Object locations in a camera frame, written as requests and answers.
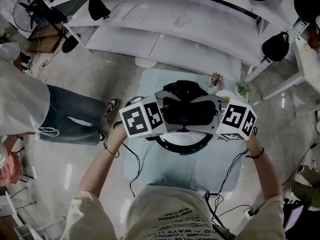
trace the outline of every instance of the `white t-shirt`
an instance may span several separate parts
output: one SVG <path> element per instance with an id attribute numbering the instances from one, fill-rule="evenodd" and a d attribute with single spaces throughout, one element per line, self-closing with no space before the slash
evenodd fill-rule
<path id="1" fill-rule="evenodd" d="M 268 200 L 236 240 L 284 240 L 282 197 Z M 72 200 L 62 240 L 116 240 L 98 198 L 81 191 Z M 222 240 L 211 223 L 204 198 L 170 186 L 148 186 L 126 219 L 125 240 Z"/>
<path id="2" fill-rule="evenodd" d="M 11 63 L 19 54 L 17 43 L 0 44 L 0 136 L 36 132 L 50 107 L 48 87 Z"/>

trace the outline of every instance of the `shirt sleeve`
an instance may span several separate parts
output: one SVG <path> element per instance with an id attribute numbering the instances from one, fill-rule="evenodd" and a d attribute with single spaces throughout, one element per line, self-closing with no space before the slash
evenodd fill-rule
<path id="1" fill-rule="evenodd" d="M 99 199 L 80 191 L 71 201 L 61 240 L 117 240 L 114 227 Z"/>
<path id="2" fill-rule="evenodd" d="M 278 195 L 269 199 L 235 238 L 236 240 L 284 240 L 283 198 Z"/>
<path id="3" fill-rule="evenodd" d="M 0 58 L 7 62 L 15 61 L 20 55 L 20 47 L 17 42 L 0 44 Z"/>

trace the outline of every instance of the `concrete floor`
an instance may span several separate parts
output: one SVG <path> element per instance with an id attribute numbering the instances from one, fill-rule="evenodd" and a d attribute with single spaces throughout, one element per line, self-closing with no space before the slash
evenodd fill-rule
<path id="1" fill-rule="evenodd" d="M 40 64 L 50 58 L 51 55 L 37 55 L 32 66 L 34 77 L 46 84 L 104 102 L 118 98 L 121 100 L 120 106 L 135 96 L 144 71 L 143 68 L 136 66 L 134 57 L 100 51 L 89 54 L 80 45 L 68 54 L 59 52 L 49 65 L 39 71 Z M 161 63 L 156 68 L 180 70 Z M 252 93 L 249 101 L 255 104 L 253 109 L 258 117 L 257 136 L 282 182 L 297 167 L 311 143 L 320 140 L 315 129 L 316 121 L 313 113 L 301 117 L 294 116 L 294 102 L 300 99 L 305 103 L 314 103 L 318 98 L 318 94 L 311 87 L 301 84 L 267 101 L 261 100 L 263 91 L 278 85 L 296 70 L 284 60 L 272 64 L 250 83 Z M 105 122 L 106 130 L 110 128 L 116 116 L 116 113 L 112 114 Z M 68 214 L 70 201 L 77 191 L 80 180 L 102 145 L 72 145 L 41 140 L 25 140 L 24 145 L 26 151 L 25 154 L 21 154 L 24 166 L 26 171 L 30 172 L 31 166 L 34 165 L 37 179 L 28 180 L 27 196 L 26 193 L 21 193 L 19 196 L 26 199 L 31 195 L 37 204 L 18 211 L 27 223 L 41 227 Z M 320 159 L 317 157 L 319 151 L 320 147 L 312 149 L 307 154 L 305 163 L 310 164 L 313 159 L 318 159 L 320 164 Z M 123 148 L 120 149 L 120 153 L 124 154 Z M 129 189 L 130 181 L 124 177 L 124 161 L 124 155 L 114 161 L 100 197 L 117 237 L 124 234 L 126 213 L 133 201 Z M 24 183 L 18 183 L 10 191 L 15 192 L 21 186 L 24 186 Z M 137 194 L 143 185 L 137 182 L 133 184 L 133 188 Z M 257 208 L 263 203 L 259 179 L 251 159 L 243 160 L 236 189 L 224 192 L 222 195 L 224 201 L 217 209 L 218 215 L 239 205 Z M 248 223 L 244 215 L 245 209 L 246 207 L 239 207 L 220 218 L 234 234 L 239 233 Z M 64 226 L 65 223 L 62 222 L 48 233 L 51 237 L 57 237 L 62 234 Z"/>

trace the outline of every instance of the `khaki pants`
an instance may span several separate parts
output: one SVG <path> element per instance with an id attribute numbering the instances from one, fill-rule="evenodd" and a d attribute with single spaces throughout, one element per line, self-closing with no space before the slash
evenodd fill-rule
<path id="1" fill-rule="evenodd" d="M 320 208 L 320 173 L 311 170 L 307 165 L 300 173 L 312 186 L 306 186 L 299 182 L 291 183 L 294 195 L 303 202 L 311 203 L 312 207 Z"/>

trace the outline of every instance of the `blue jeans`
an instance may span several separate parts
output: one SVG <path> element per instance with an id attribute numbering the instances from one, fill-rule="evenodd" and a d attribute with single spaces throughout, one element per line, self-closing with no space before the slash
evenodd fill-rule
<path id="1" fill-rule="evenodd" d="M 72 91 L 47 85 L 50 92 L 50 109 L 41 127 L 59 130 L 56 137 L 40 134 L 40 139 L 47 142 L 96 145 L 100 141 L 97 130 L 106 105 L 97 99 L 82 96 Z M 85 126 L 70 118 L 91 123 Z"/>

